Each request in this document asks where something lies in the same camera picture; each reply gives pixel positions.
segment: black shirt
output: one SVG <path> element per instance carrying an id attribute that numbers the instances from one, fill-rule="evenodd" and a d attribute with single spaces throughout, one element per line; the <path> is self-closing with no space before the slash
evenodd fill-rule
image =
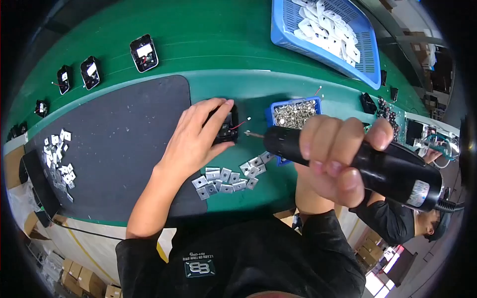
<path id="1" fill-rule="evenodd" d="M 367 224 L 374 232 L 378 233 L 389 245 L 403 244 L 414 238 L 414 212 L 392 200 L 377 201 L 366 206 L 371 191 L 366 190 L 364 200 L 351 212 Z"/>
<path id="2" fill-rule="evenodd" d="M 361 297 L 364 291 L 365 275 L 334 210 L 310 216 L 302 236 L 271 217 L 217 227 L 181 243 L 177 247 L 173 239 L 166 264 L 155 240 L 121 241 L 116 255 L 124 298 L 244 298 L 266 290 Z"/>

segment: electric screwdriver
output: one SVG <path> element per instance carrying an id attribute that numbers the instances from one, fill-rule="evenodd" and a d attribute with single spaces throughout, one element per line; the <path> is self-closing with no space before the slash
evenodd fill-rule
<path id="1" fill-rule="evenodd" d="M 263 138 L 268 152 L 308 166 L 300 153 L 301 130 L 271 126 L 265 135 L 245 132 Z M 454 212 L 464 207 L 440 199 L 444 189 L 441 173 L 409 149 L 392 142 L 384 151 L 375 150 L 364 141 L 350 165 L 358 169 L 364 187 L 408 208 L 429 212 L 432 209 Z"/>

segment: blue plastic basket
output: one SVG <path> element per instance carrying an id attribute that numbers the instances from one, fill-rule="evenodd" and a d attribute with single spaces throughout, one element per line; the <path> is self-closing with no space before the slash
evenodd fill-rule
<path id="1" fill-rule="evenodd" d="M 277 125 L 277 122 L 275 121 L 275 117 L 274 117 L 275 113 L 273 111 L 275 107 L 279 107 L 279 106 L 287 105 L 287 104 L 293 104 L 293 103 L 308 102 L 311 100 L 315 100 L 316 114 L 317 115 L 321 114 L 321 98 L 319 96 L 312 96 L 307 98 L 299 98 L 299 99 L 292 99 L 288 101 L 272 103 L 269 108 L 265 109 L 265 118 L 267 119 L 268 127 Z M 286 165 L 288 163 L 291 163 L 291 161 L 290 160 L 282 161 L 281 158 L 277 156 L 277 166 Z"/>
<path id="2" fill-rule="evenodd" d="M 381 86 L 381 67 L 379 65 L 378 45 L 374 29 L 365 14 L 349 0 L 325 0 L 325 9 L 332 10 L 351 26 L 361 52 L 361 61 L 352 67 L 346 61 L 330 52 L 296 37 L 293 32 L 303 18 L 298 14 L 300 5 L 291 0 L 273 0 L 271 17 L 271 41 L 315 60 L 324 63 L 352 79 L 359 79 L 378 90 Z"/>

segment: black cap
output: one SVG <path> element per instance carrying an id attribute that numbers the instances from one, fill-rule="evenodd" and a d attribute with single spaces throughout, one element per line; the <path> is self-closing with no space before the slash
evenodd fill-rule
<path id="1" fill-rule="evenodd" d="M 424 235 L 426 239 L 431 241 L 436 241 L 444 235 L 444 233 L 447 231 L 447 227 L 449 226 L 450 222 L 450 213 L 440 211 L 440 220 L 437 223 L 437 227 L 434 229 L 434 233 L 432 235 Z"/>

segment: green workbench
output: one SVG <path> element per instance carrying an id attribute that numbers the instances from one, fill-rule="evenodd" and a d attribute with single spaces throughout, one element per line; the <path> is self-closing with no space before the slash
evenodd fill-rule
<path id="1" fill-rule="evenodd" d="M 144 7 L 149 9 L 146 18 Z M 361 112 L 358 96 L 368 92 L 388 99 L 389 86 L 399 88 L 397 107 L 428 116 L 414 88 L 382 51 L 380 63 L 387 70 L 387 86 L 373 90 L 315 60 L 273 45 L 270 16 L 270 0 L 120 1 L 72 29 L 38 61 L 12 104 L 7 127 L 27 121 L 31 138 L 79 104 L 126 85 L 173 73 L 188 79 L 192 103 L 213 96 L 235 99 L 241 117 L 252 117 L 243 129 L 257 132 L 265 130 L 263 111 L 270 103 L 313 96 L 319 86 L 322 89 L 318 95 L 324 95 L 323 113 L 330 116 L 355 116 L 372 123 L 373 116 Z M 154 39 L 160 64 L 139 73 L 129 43 L 146 33 Z M 79 65 L 90 55 L 100 60 L 101 83 L 87 91 Z M 72 89 L 60 95 L 51 81 L 63 64 L 73 67 L 74 77 Z M 38 99 L 50 102 L 52 113 L 43 120 L 33 113 Z M 240 142 L 210 165 L 238 171 L 240 164 L 263 152 L 258 140 L 241 137 Z M 295 178 L 292 165 L 277 168 L 267 164 L 267 172 L 260 176 L 262 187 L 233 194 L 237 197 L 233 200 L 214 195 L 207 201 L 208 211 L 249 209 L 269 203 L 275 204 L 274 209 L 282 209 L 292 202 Z"/>

